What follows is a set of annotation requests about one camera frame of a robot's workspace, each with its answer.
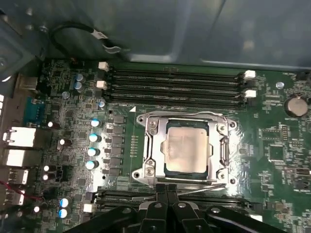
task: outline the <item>cpu socket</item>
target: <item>cpu socket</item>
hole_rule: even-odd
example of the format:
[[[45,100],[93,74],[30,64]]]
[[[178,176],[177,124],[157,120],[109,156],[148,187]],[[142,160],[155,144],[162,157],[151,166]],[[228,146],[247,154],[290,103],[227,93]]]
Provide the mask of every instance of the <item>cpu socket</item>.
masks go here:
[[[142,168],[132,172],[133,179],[181,189],[236,183],[228,172],[235,121],[213,112],[154,111],[139,115],[137,123],[145,127],[145,142]]]

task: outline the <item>red wire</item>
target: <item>red wire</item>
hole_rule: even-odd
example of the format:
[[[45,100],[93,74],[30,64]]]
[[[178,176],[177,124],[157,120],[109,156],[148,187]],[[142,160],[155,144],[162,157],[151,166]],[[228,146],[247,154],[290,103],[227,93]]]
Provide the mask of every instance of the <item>red wire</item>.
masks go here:
[[[18,190],[18,189],[14,189],[14,188],[12,188],[9,184],[7,184],[7,183],[4,182],[4,181],[0,181],[0,184],[3,184],[7,189],[12,190],[12,191],[14,191],[14,192],[16,192],[16,193],[18,193],[18,194],[21,194],[21,195],[23,195],[23,196],[26,197],[26,198],[33,199],[33,200],[42,200],[42,198],[35,197],[35,196],[29,196],[29,195],[27,195],[27,194],[25,194],[25,193],[22,193],[22,192],[21,192],[20,190]]]

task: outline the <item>green circuit board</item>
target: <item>green circuit board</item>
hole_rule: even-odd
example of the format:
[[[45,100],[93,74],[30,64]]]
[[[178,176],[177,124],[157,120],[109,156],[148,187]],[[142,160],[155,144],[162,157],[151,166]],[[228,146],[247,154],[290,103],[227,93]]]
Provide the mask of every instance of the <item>green circuit board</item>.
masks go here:
[[[236,75],[241,69],[214,67],[168,66],[155,64],[109,63],[116,69],[163,71],[168,68],[180,72]],[[100,189],[154,192],[149,187],[135,182],[131,172],[142,165],[144,149],[144,128],[137,124],[136,117],[154,110],[198,112],[213,111],[237,121],[239,132],[230,141],[233,143],[230,155],[230,174],[238,179],[234,189],[222,191],[231,197],[245,197],[262,203],[263,222],[288,232],[310,232],[311,229],[311,176],[298,176],[296,168],[311,166],[311,118],[310,114],[293,118],[284,111],[284,102],[292,94],[299,93],[306,98],[311,95],[311,87],[306,81],[296,81],[293,73],[257,70],[256,105],[243,110],[202,109],[180,106],[143,105],[134,103],[106,104],[98,108],[101,90],[95,88],[97,75],[96,62],[85,62],[80,67],[71,67],[66,61],[52,60],[45,63],[43,73],[50,79],[52,93],[44,99],[45,115],[40,127],[50,120],[59,122],[60,130],[54,131],[51,149],[44,154],[44,164],[68,165],[72,167],[70,180],[59,184],[53,182],[38,184],[38,190],[49,186],[59,188],[58,200],[51,201],[55,208],[37,215],[40,222],[37,232],[62,232],[83,221],[85,193]],[[86,78],[85,91],[74,90],[74,74],[81,73]],[[284,88],[276,88],[283,82]],[[70,97],[62,98],[68,91]],[[109,119],[119,117],[109,123]],[[93,118],[103,124],[92,128]],[[122,138],[122,152],[112,156],[104,153],[111,145],[106,138],[112,133],[107,129],[122,128],[121,133],[113,134]],[[101,142],[90,143],[90,133],[100,134]],[[72,140],[72,146],[57,150],[60,138]],[[85,168],[89,160],[86,151],[89,147],[99,148],[97,157],[100,166],[90,172]],[[115,165],[103,163],[103,159],[118,158]],[[58,201],[62,197],[72,197],[71,214],[59,219]]]

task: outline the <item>wire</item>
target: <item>wire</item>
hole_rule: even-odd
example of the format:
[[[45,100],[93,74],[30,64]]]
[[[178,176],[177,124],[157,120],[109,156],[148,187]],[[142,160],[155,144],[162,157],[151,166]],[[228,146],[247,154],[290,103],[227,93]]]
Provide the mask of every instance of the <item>wire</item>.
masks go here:
[[[70,53],[66,50],[66,48],[62,46],[60,43],[58,43],[55,39],[55,34],[57,34],[59,31],[66,29],[66,28],[76,28],[76,29],[80,29],[80,30],[90,33],[96,39],[101,41],[102,46],[105,48],[106,52],[108,53],[114,54],[114,53],[118,53],[121,51],[121,48],[118,46],[114,46],[108,40],[108,37],[104,35],[102,32],[98,32],[94,28],[89,27],[83,23],[64,22],[50,30],[49,38],[50,38],[51,43],[56,47],[56,49],[58,49],[62,54],[64,54],[66,57],[69,57],[74,62],[76,62],[76,58],[72,57]]]
[[[4,185],[8,190],[12,190],[12,191],[14,191],[14,192],[16,192],[16,193],[18,193],[18,194],[23,195],[25,198],[29,198],[29,199],[33,199],[33,200],[43,200],[43,199],[40,198],[40,197],[29,196],[29,195],[23,193],[22,191],[20,191],[20,190],[18,190],[18,189],[14,189],[14,188],[12,188],[9,184],[7,184],[7,183],[4,182],[4,181],[0,181],[0,184]]]

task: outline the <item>motherboard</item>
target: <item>motherboard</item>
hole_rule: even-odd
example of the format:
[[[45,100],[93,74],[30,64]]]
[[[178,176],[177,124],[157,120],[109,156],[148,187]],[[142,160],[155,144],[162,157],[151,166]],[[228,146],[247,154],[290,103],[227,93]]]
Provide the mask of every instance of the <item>motherboard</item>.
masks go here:
[[[24,115],[25,127],[52,132],[36,232],[134,206],[156,183],[246,199],[259,220],[311,232],[309,73],[50,60],[42,75],[50,93]]]

